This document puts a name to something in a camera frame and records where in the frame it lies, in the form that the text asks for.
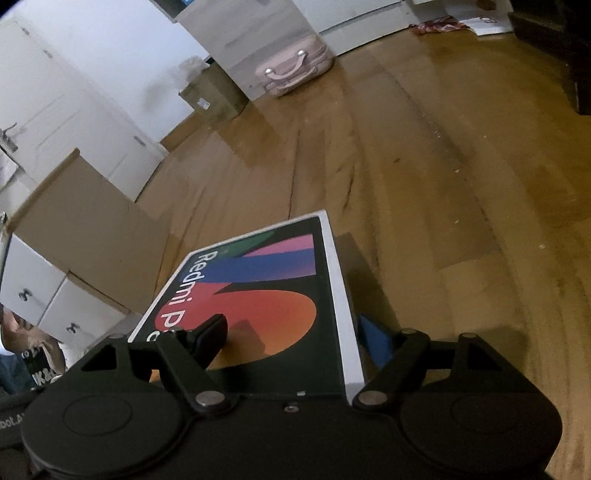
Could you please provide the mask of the dark wooden furniture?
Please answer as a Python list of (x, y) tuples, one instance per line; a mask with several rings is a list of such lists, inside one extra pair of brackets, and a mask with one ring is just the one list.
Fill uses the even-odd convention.
[(576, 110), (589, 115), (590, 2), (523, 0), (511, 5), (515, 35), (567, 64)]

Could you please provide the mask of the Redmi Pad SE box lid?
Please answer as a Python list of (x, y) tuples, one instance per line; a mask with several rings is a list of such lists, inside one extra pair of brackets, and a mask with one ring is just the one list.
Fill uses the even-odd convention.
[(283, 398), (365, 384), (329, 215), (319, 210), (188, 253), (131, 333), (153, 342), (215, 314), (228, 341), (208, 372), (225, 389)]

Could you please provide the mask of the red patterned wrapper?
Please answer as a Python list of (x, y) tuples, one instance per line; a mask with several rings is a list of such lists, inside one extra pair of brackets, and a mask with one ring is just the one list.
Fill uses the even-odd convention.
[(411, 25), (411, 31), (418, 35), (450, 33), (462, 30), (468, 30), (469, 27), (456, 19), (454, 16), (444, 16), (434, 20), (425, 21), (418, 25)]

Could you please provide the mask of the brown cardboard box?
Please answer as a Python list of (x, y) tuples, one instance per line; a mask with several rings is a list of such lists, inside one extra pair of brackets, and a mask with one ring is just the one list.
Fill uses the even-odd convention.
[(249, 104), (249, 98), (217, 63), (209, 64), (179, 96), (211, 126), (238, 117)]

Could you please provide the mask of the white drawer cabinet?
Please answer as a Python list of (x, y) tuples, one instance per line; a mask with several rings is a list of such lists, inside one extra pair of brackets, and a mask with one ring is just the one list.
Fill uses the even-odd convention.
[(76, 350), (148, 309), (169, 236), (78, 150), (1, 233), (2, 305)]

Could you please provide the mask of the pink suitcase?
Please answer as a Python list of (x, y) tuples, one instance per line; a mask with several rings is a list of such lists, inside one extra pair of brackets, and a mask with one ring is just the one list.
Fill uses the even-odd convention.
[(321, 37), (311, 35), (287, 46), (256, 68), (266, 93), (280, 97), (328, 72), (335, 56)]

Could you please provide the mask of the white door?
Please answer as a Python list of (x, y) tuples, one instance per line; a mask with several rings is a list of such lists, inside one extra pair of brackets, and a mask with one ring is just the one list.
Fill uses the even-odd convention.
[(32, 31), (1, 24), (1, 134), (25, 183), (44, 180), (73, 150), (134, 201), (163, 154)]

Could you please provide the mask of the white papers on floor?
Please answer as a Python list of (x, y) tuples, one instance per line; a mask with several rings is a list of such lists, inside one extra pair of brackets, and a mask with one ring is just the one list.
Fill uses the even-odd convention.
[(504, 9), (487, 11), (476, 5), (464, 5), (457, 9), (455, 16), (479, 37), (507, 34), (513, 31), (508, 12)]

